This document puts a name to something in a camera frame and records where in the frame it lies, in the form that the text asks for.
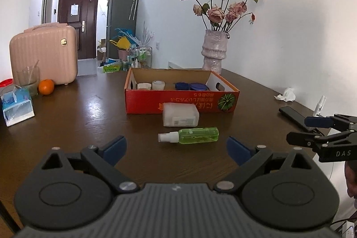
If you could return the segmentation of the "green spray bottle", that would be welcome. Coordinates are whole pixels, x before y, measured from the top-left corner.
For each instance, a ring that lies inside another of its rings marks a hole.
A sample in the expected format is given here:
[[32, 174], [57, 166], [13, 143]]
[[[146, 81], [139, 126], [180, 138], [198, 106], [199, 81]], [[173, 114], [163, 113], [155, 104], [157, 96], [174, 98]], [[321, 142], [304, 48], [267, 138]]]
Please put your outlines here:
[[216, 127], [180, 129], [158, 134], [160, 143], [200, 144], [216, 142], [218, 139], [219, 130]]

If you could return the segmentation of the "orange fruit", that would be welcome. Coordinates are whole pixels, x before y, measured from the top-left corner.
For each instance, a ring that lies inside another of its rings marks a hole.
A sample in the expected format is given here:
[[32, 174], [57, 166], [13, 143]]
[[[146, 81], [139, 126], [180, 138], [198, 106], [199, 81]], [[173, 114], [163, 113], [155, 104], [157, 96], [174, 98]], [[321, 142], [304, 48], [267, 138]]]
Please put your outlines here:
[[41, 80], [38, 85], [38, 91], [42, 95], [51, 95], [54, 91], [54, 82], [50, 79]]

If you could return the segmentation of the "pink textured vase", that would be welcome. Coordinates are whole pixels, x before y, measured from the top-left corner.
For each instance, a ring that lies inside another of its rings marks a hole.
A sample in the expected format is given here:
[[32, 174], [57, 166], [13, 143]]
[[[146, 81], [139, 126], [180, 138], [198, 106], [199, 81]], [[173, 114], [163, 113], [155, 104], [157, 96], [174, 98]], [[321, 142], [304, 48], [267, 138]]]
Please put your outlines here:
[[202, 45], [202, 69], [222, 73], [222, 60], [226, 59], [228, 40], [230, 35], [223, 31], [206, 30]]

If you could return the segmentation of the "translucent plastic box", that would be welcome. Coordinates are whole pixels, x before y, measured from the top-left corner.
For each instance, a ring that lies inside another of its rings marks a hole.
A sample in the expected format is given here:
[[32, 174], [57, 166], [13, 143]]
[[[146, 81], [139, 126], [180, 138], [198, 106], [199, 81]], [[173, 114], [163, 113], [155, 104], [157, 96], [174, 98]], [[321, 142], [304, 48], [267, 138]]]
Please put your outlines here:
[[196, 127], [200, 114], [196, 105], [187, 103], [163, 104], [164, 127]]

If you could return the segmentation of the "dark blue ridged cap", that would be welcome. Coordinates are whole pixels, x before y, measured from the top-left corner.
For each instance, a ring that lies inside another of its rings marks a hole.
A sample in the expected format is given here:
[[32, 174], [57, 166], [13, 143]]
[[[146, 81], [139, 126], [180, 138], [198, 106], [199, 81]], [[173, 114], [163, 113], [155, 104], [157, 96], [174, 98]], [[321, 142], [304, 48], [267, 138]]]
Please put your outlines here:
[[175, 84], [175, 89], [179, 91], [189, 91], [190, 90], [190, 84], [185, 83], [185, 82], [177, 82]]

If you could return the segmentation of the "red cardboard box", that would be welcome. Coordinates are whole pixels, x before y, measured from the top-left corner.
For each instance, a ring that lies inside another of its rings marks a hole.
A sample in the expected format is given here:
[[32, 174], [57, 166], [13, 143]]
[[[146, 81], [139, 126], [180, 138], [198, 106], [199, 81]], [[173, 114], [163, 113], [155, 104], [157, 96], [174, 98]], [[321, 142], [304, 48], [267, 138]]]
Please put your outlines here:
[[[165, 82], [162, 91], [137, 90], [138, 83], [155, 80]], [[208, 91], [179, 91], [177, 82], [202, 83]], [[164, 103], [196, 105], [200, 113], [233, 112], [240, 90], [221, 75], [199, 69], [144, 69], [131, 68], [125, 82], [125, 109], [128, 114], [160, 114]]]

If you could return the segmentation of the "pink suitcase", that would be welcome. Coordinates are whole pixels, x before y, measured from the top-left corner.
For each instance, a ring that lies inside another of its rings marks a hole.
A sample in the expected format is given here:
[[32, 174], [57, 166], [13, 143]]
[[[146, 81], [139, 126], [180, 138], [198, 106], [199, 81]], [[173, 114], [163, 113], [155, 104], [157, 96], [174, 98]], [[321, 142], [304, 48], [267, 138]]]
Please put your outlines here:
[[14, 36], [9, 44], [14, 83], [18, 72], [37, 65], [40, 79], [57, 85], [71, 83], [77, 76], [77, 33], [58, 22], [28, 28]]

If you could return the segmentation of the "clear glass cup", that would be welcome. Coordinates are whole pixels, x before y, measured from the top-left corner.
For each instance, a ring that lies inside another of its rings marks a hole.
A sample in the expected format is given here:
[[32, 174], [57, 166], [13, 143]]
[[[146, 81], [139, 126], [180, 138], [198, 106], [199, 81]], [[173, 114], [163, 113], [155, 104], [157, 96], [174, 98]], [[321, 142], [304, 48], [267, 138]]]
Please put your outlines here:
[[30, 96], [38, 94], [39, 68], [37, 66], [28, 66], [17, 72], [18, 85], [28, 89]]

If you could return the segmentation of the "dried pink roses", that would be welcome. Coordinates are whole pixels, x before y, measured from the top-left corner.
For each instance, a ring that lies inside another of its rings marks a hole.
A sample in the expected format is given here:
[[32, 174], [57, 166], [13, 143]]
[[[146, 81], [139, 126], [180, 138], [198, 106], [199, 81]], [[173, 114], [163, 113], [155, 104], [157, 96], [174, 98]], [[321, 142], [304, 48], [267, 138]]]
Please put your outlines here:
[[217, 4], [213, 0], [207, 2], [193, 0], [193, 13], [203, 20], [206, 29], [230, 33], [233, 27], [244, 17], [250, 17], [249, 24], [254, 24], [256, 16], [248, 11], [247, 3], [250, 0], [231, 2], [219, 0]]

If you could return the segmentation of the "black phone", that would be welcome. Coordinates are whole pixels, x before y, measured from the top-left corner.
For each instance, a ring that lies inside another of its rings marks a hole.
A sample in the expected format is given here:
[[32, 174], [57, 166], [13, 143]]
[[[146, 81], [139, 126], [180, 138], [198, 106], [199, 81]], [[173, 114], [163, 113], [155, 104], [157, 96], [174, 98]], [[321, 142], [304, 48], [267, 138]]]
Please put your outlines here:
[[283, 106], [279, 108], [279, 112], [280, 114], [282, 114], [283, 117], [298, 126], [299, 129], [301, 129], [303, 132], [315, 133], [317, 135], [324, 136], [324, 134], [317, 128], [307, 127], [304, 123], [305, 117], [299, 112], [295, 111], [295, 109], [291, 108], [290, 106]]

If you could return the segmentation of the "dark brown door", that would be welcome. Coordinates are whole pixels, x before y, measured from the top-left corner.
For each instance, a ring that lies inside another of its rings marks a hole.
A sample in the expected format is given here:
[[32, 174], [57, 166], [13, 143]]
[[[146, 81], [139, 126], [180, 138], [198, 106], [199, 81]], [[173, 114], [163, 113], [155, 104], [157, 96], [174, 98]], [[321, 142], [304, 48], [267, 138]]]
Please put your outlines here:
[[72, 26], [77, 36], [77, 57], [96, 58], [98, 0], [59, 0], [58, 22]]

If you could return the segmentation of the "crumpled white tissue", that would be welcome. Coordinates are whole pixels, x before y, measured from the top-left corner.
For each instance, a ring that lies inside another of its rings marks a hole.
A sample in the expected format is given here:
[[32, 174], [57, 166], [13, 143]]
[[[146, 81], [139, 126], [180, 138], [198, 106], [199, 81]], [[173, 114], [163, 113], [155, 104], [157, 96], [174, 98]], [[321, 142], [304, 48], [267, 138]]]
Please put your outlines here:
[[282, 94], [278, 94], [274, 98], [278, 101], [293, 102], [296, 99], [296, 95], [293, 88], [286, 88]]

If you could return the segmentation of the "grey refrigerator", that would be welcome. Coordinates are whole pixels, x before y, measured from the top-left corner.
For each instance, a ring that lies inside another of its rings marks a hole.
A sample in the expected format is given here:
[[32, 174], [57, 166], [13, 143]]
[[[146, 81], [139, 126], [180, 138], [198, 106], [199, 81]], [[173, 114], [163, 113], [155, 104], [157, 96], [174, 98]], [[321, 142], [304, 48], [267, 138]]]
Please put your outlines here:
[[128, 30], [135, 36], [136, 16], [139, 0], [108, 0], [106, 21], [106, 56], [117, 59], [118, 48], [110, 40], [118, 40], [121, 30]]

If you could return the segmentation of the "small white spray bottle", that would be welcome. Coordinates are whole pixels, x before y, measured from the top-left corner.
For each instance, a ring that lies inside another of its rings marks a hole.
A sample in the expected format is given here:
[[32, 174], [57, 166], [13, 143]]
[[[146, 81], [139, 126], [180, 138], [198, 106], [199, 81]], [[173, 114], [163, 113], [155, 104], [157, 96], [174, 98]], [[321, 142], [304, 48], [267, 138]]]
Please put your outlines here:
[[319, 102], [317, 103], [315, 110], [313, 112], [313, 117], [319, 117], [321, 114], [321, 111], [325, 105], [326, 102], [326, 96], [322, 95]]

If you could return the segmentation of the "white round lid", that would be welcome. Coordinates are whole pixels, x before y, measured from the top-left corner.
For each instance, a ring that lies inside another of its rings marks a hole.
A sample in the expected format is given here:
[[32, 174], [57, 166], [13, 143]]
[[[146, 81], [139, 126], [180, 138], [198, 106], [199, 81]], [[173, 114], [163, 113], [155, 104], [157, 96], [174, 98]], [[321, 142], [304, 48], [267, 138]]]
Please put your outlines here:
[[150, 83], [138, 83], [137, 90], [151, 90], [152, 84]]

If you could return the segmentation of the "blue tissue pack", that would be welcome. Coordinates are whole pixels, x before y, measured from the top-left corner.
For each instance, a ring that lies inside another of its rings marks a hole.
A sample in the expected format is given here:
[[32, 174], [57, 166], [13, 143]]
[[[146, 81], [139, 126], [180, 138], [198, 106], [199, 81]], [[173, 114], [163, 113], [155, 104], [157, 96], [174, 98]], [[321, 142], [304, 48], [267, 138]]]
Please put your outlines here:
[[30, 92], [18, 85], [1, 88], [2, 112], [7, 127], [35, 116]]

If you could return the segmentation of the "blue round lid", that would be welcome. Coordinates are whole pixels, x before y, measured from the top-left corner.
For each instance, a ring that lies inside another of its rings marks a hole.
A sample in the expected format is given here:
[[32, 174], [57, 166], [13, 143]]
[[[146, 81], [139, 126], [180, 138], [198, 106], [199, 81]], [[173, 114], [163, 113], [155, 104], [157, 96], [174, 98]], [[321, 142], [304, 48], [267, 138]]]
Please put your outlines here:
[[190, 87], [190, 90], [192, 90], [192, 91], [208, 91], [209, 90], [209, 88], [205, 84], [202, 84], [202, 83], [191, 83], [189, 87]]

